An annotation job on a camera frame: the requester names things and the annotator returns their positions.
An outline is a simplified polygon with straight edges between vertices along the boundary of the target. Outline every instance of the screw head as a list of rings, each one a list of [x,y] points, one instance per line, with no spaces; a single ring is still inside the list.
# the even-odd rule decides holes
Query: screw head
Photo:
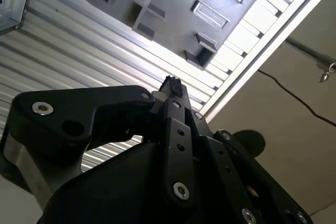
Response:
[[[39,115],[50,115],[54,111],[53,106],[46,102],[35,102],[31,107],[32,110]]]
[[[195,112],[195,116],[198,118],[198,119],[202,119],[202,115],[198,112]]]
[[[227,134],[225,132],[222,132],[222,136],[225,138],[225,140],[228,140],[228,141],[231,140],[231,137],[229,136],[229,134]]]
[[[254,215],[251,213],[250,210],[248,210],[247,208],[244,208],[242,210],[242,214],[243,214],[243,217],[244,219],[246,220],[246,222],[248,224],[256,224],[257,221],[256,221],[256,218],[254,217]]]
[[[307,222],[307,220],[305,219],[303,213],[298,212],[298,217],[299,217],[299,219],[302,221],[302,223],[304,223],[304,224],[308,224],[308,222]]]
[[[188,188],[180,182],[176,182],[173,185],[173,191],[176,197],[179,198],[180,200],[187,201],[190,198],[190,192]]]
[[[176,102],[176,101],[173,101],[173,105],[174,105],[175,107],[177,107],[177,108],[180,108],[180,107],[181,107],[181,105],[180,105],[178,102]]]
[[[141,92],[142,97],[149,99],[151,96],[147,94],[146,92]]]

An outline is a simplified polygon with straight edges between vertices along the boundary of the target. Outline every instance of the metal ceiling panel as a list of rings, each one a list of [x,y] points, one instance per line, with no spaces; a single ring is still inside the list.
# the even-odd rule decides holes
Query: metal ceiling panel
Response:
[[[202,71],[86,0],[29,0],[22,29],[0,37],[0,135],[21,92],[133,84],[153,91],[167,75],[182,80],[193,108],[210,120],[304,1],[257,0]],[[135,136],[89,151],[83,170],[140,142]]]

